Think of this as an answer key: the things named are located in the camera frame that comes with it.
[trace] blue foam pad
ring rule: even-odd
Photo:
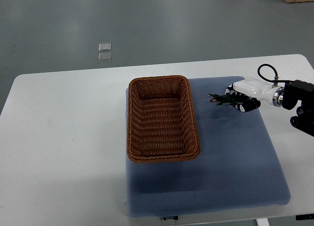
[[[209,103],[242,77],[190,79],[201,141],[191,161],[126,159],[129,216],[171,216],[287,204],[290,192],[258,110]]]

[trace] concrete floor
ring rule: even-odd
[[[314,2],[0,0],[0,112],[15,77],[26,73],[285,54],[314,66],[313,29]],[[101,42],[112,43],[111,62],[98,62]]]

